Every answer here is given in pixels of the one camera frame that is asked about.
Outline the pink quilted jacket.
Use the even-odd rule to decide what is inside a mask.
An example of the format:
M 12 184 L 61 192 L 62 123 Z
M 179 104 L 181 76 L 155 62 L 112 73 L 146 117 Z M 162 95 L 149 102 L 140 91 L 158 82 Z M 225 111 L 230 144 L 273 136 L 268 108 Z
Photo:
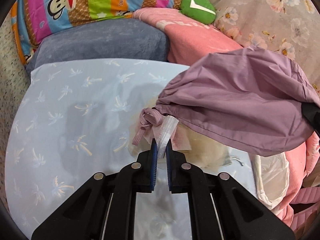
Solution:
M 290 228 L 299 239 L 311 228 L 319 215 L 319 187 L 305 187 L 300 189 L 294 200 L 290 203 L 301 209 L 293 215 Z

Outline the colourful monkey cartoon pillow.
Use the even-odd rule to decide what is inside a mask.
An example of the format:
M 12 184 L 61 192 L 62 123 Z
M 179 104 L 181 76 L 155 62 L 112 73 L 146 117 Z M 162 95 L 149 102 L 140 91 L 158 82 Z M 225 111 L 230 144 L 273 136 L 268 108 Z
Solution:
M 17 0 L 11 9 L 20 61 L 26 65 L 42 40 L 71 27 L 130 18 L 140 8 L 179 9 L 181 0 Z

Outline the white plastic trash bag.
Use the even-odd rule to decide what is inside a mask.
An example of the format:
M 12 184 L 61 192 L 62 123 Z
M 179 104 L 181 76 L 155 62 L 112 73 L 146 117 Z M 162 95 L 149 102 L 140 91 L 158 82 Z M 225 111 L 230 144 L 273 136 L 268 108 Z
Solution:
M 257 198 L 273 211 L 289 188 L 289 162 L 285 153 L 270 157 L 250 155 Z

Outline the blue-grey plush pillow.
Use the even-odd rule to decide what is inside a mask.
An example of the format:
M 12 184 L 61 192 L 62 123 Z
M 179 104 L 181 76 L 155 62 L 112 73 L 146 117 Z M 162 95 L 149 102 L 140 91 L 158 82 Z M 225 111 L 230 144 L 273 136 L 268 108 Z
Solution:
M 45 37 L 25 70 L 47 63 L 87 59 L 168 60 L 169 38 L 137 19 L 120 18 L 72 27 Z

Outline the grey drawstring pouch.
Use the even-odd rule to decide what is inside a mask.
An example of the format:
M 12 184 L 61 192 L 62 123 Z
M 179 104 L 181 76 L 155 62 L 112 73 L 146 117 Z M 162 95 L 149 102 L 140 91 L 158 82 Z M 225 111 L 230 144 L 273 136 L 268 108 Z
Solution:
M 232 153 L 233 151 L 235 151 L 235 149 L 227 147 L 227 149 L 225 150 L 225 156 L 223 159 L 222 166 L 232 165 L 232 162 L 236 161 L 243 167 L 245 163 L 237 155 L 230 155 L 230 153 Z

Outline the green plush toy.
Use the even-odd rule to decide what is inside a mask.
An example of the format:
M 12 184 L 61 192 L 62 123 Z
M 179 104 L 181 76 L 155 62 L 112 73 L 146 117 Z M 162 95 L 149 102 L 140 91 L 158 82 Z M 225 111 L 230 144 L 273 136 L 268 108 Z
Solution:
M 216 18 L 216 9 L 209 0 L 182 0 L 180 13 L 206 25 Z

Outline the light blue palm-print pillow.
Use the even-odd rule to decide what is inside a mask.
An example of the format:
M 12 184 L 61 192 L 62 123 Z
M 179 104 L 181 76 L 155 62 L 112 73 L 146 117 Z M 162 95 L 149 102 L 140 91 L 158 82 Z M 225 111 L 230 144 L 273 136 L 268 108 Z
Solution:
M 96 172 L 135 161 L 130 127 L 186 66 L 133 59 L 44 64 L 15 116 L 5 156 L 10 214 L 26 237 Z

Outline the pink blanket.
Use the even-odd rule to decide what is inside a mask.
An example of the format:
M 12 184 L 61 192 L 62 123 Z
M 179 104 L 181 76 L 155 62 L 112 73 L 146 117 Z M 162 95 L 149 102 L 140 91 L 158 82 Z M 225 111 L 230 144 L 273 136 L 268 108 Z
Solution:
M 170 41 L 168 59 L 170 62 L 192 65 L 208 53 L 222 53 L 240 48 L 228 36 L 212 25 L 204 25 L 182 15 L 176 9 L 143 8 L 133 14 L 133 18 L 161 30 Z M 289 188 L 282 202 L 273 210 L 284 223 L 291 226 L 293 215 L 301 211 L 290 203 L 300 189 L 319 187 L 308 184 L 307 180 L 319 175 L 319 137 L 316 133 L 300 146 L 285 152 L 289 162 Z

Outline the floral grey bedsheet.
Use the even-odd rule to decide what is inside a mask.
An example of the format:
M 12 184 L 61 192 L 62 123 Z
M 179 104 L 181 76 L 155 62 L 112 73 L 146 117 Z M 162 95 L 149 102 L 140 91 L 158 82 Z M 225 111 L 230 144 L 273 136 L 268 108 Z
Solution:
M 214 26 L 243 47 L 296 61 L 319 91 L 319 12 L 311 0 L 210 0 Z

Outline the purple drawstring bag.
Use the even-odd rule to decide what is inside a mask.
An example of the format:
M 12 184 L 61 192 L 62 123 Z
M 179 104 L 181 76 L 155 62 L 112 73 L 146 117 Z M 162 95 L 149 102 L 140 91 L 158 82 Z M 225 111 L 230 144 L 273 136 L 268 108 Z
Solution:
M 302 115 L 303 102 L 319 106 L 319 97 L 288 57 L 255 46 L 208 54 L 173 78 L 155 106 L 141 111 L 132 143 L 173 116 L 221 144 L 268 157 L 318 133 Z

